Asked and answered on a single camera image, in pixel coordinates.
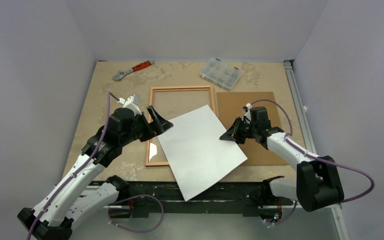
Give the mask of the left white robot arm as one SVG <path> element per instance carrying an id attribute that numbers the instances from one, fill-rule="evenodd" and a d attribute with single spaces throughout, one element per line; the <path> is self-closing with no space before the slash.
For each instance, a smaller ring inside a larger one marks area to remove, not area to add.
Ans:
<path id="1" fill-rule="evenodd" d="M 98 209 L 127 203 L 133 207 L 136 196 L 130 184 L 117 175 L 107 178 L 95 192 L 81 197 L 93 179 L 122 154 L 128 144 L 146 142 L 162 135 L 174 125 L 156 112 L 147 111 L 149 122 L 137 105 L 108 112 L 104 125 L 90 137 L 68 173 L 35 207 L 23 208 L 17 218 L 28 231 L 27 239 L 68 240 L 77 225 Z"/>

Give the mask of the brown fibreboard backing board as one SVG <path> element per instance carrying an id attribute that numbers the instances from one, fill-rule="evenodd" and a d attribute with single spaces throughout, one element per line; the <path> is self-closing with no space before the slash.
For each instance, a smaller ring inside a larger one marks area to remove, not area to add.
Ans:
<path id="1" fill-rule="evenodd" d="M 226 128 L 219 139 L 238 144 L 247 157 L 243 166 L 288 164 L 267 149 L 269 137 L 283 132 L 273 92 L 218 92 L 216 99 L 218 118 Z"/>

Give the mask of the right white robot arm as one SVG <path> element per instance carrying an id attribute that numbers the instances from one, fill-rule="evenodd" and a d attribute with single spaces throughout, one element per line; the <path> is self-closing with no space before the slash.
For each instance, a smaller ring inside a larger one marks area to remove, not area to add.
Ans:
<path id="1" fill-rule="evenodd" d="M 318 156 L 291 140 L 280 127 L 272 126 L 265 107 L 247 105 L 244 116 L 237 117 L 232 126 L 220 136 L 222 141 L 243 145 L 253 139 L 266 150 L 277 154 L 295 171 L 296 179 L 276 176 L 262 182 L 256 202 L 272 204 L 287 198 L 312 212 L 345 199 L 339 172 L 330 156 Z"/>

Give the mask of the photo print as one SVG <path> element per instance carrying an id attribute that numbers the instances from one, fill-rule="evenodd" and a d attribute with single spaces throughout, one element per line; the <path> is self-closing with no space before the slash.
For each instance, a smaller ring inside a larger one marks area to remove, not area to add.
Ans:
<path id="1" fill-rule="evenodd" d="M 208 105 L 170 122 L 173 127 L 158 140 L 186 202 L 247 160 L 234 141 L 220 139 L 226 129 Z"/>

